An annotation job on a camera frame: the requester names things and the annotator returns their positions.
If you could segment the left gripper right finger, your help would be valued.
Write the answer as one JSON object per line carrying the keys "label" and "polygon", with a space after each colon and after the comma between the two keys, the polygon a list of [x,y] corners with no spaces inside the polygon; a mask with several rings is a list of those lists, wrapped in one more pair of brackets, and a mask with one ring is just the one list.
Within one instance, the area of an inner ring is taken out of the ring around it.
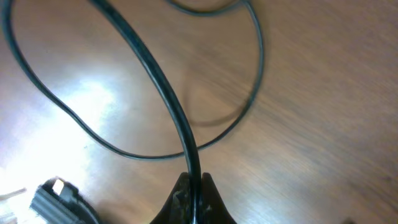
{"label": "left gripper right finger", "polygon": [[210,173],[204,172],[201,181],[202,187],[202,223],[204,224],[236,224],[229,214],[215,182]]}

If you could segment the black USB cable short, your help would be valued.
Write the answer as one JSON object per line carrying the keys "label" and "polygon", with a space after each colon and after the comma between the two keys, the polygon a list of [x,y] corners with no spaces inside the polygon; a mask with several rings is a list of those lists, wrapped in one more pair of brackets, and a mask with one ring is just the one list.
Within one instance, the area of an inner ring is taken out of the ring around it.
{"label": "black USB cable short", "polygon": [[192,133],[191,126],[188,119],[184,113],[184,110],[175,95],[173,88],[171,87],[168,79],[164,75],[159,64],[156,62],[149,49],[143,43],[142,39],[134,31],[134,29],[128,24],[128,22],[123,18],[122,15],[107,1],[92,1],[94,5],[107,20],[115,27],[115,29],[121,34],[127,44],[130,46],[132,51],[136,54],[140,63],[146,70],[150,79],[152,80],[154,86],[159,92],[161,98],[163,99],[171,118],[177,129],[180,141],[182,143],[183,152],[176,154],[169,154],[164,156],[142,156],[137,154],[132,154],[123,151],[111,143],[107,142],[99,135],[97,135],[71,108],[69,108],[63,101],[56,97],[38,78],[38,76],[31,69],[30,65],[27,63],[25,57],[23,56],[19,45],[17,43],[13,27],[12,27],[12,1],[4,1],[2,4],[1,22],[2,29],[4,33],[5,40],[12,52],[15,60],[18,62],[21,69],[24,71],[25,75],[32,82],[32,84],[45,95],[52,103],[57,105],[61,110],[63,110],[67,115],[69,115],[79,126],[83,129],[89,136],[91,136],[96,142],[105,147],[106,149],[116,153],[120,156],[126,157],[128,159],[137,159],[144,161],[162,161],[166,159],[174,159],[177,157],[185,157],[187,163],[187,173],[189,175],[190,181],[190,211],[191,211],[191,223],[202,223],[202,175],[204,172],[201,171],[199,151],[206,149],[209,146],[214,145],[221,139],[223,139],[227,134],[229,134],[238,123],[244,118],[246,113],[251,108],[256,95],[260,89],[261,82],[264,75],[264,39],[261,30],[261,25],[259,19],[255,13],[255,10],[250,1],[236,1],[234,3],[225,5],[219,9],[214,9],[211,11],[197,11],[180,5],[174,1],[169,1],[169,4],[180,12],[202,17],[211,17],[224,14],[228,11],[232,11],[236,7],[243,5],[251,16],[252,22],[256,29],[258,47],[259,47],[259,62],[256,75],[256,81],[253,84],[252,91],[242,107],[240,114],[237,118],[228,126],[221,134],[212,139],[211,141],[198,146],[195,142],[195,138]]}

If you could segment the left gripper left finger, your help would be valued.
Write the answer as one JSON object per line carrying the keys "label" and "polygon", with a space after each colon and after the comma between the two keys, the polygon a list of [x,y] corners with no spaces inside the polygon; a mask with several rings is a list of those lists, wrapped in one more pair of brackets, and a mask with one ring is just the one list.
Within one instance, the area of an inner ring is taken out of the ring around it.
{"label": "left gripper left finger", "polygon": [[190,181],[187,172],[182,172],[160,212],[150,224],[189,224]]}

